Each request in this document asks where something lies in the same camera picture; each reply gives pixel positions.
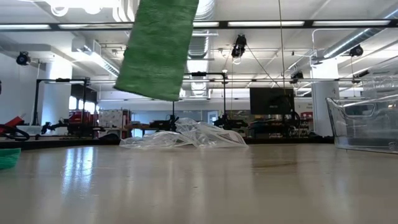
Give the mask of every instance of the green object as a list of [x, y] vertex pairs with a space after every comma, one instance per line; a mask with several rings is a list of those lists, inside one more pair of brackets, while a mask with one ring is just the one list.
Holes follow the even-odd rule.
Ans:
[[20, 153], [21, 149], [0, 149], [0, 169], [13, 168]]
[[178, 101], [199, 0], [143, 0], [115, 89]]

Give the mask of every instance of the ventilation duct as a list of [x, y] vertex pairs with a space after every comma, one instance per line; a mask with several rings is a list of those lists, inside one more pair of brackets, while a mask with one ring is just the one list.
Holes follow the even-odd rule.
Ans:
[[[398, 18], [398, 9], [394, 7], [394, 11], [389, 10], [389, 12], [384, 13], [382, 16], [384, 19], [397, 19]], [[323, 57], [320, 60], [334, 58], [337, 57], [349, 50], [353, 47], [359, 45], [360, 43], [368, 40], [369, 38], [375, 36], [376, 34], [382, 32], [384, 28], [368, 28], [368, 29], [359, 29], [343, 40], [339, 41], [337, 44], [329, 47], [323, 52]]]
[[[195, 16], [196, 21], [212, 20], [215, 11], [215, 0], [199, 0], [197, 14]], [[195, 34], [207, 34], [208, 30], [195, 30]], [[192, 37], [191, 43], [188, 50], [189, 59], [204, 59], [209, 57], [209, 37]], [[207, 72], [209, 67], [209, 61], [206, 60], [188, 60], [187, 70], [188, 72]], [[191, 89], [195, 96], [205, 96], [207, 94], [207, 85], [205, 82], [200, 80], [206, 79], [206, 77], [192, 77], [192, 79], [198, 80], [198, 82], [191, 83]]]

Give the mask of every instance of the clear plastic bin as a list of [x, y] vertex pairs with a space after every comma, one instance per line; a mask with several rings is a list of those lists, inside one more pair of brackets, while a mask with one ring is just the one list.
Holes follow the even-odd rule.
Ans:
[[398, 154], [398, 94], [326, 102], [336, 147]]

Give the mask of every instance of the metal frame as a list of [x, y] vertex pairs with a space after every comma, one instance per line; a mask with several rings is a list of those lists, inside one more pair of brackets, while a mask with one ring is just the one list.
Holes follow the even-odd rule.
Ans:
[[69, 84], [71, 82], [81, 82], [83, 84], [83, 113], [81, 114], [81, 123], [84, 124], [85, 122], [85, 116], [84, 116], [84, 110], [85, 110], [85, 103], [86, 103], [86, 90], [88, 86], [89, 79], [56, 79], [56, 80], [51, 80], [51, 79], [38, 79], [36, 80], [36, 91], [35, 91], [35, 104], [34, 104], [34, 114], [33, 114], [33, 123], [32, 125], [38, 125], [39, 120], [38, 120], [38, 113], [37, 113], [37, 104], [39, 103], [39, 90], [40, 90], [40, 83], [41, 82], [46, 82], [47, 84], [62, 84], [66, 83]]
[[[359, 24], [352, 25], [322, 25], [316, 26], [315, 22], [356, 22]], [[387, 24], [374, 25], [372, 22], [374, 21], [389, 21]], [[203, 30], [203, 29], [359, 29], [359, 28], [398, 28], [398, 19], [307, 19], [307, 20], [253, 20], [253, 21], [194, 21], [196, 24], [207, 23], [207, 22], [217, 22], [217, 26], [206, 26], [205, 24], [202, 26], [194, 26], [195, 30]], [[270, 22], [270, 23], [292, 23], [292, 22], [300, 22], [297, 25], [255, 25], [255, 26], [229, 26], [229, 22]], [[46, 28], [22, 28], [23, 26], [43, 26], [47, 25]], [[0, 32], [71, 32], [71, 31], [130, 31], [134, 22], [69, 22], [69, 23], [31, 23], [31, 24], [23, 24], [23, 23], [1, 23], [0, 24]], [[7, 29], [7, 26], [21, 26], [21, 29], [10, 27]]]

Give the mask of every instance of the white pillar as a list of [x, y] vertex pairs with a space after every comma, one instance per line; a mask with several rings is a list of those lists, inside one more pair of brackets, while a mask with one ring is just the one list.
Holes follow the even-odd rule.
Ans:
[[[312, 78], [339, 78], [336, 58], [322, 62], [312, 67]], [[320, 136], [333, 136], [326, 98], [339, 98], [338, 82], [312, 84], [314, 131]]]
[[[46, 79], [72, 78], [72, 65], [67, 61], [56, 61], [46, 64]], [[41, 123], [57, 124], [60, 118], [69, 117], [69, 97], [71, 86], [69, 84], [45, 84], [40, 87], [44, 89], [43, 112]]]

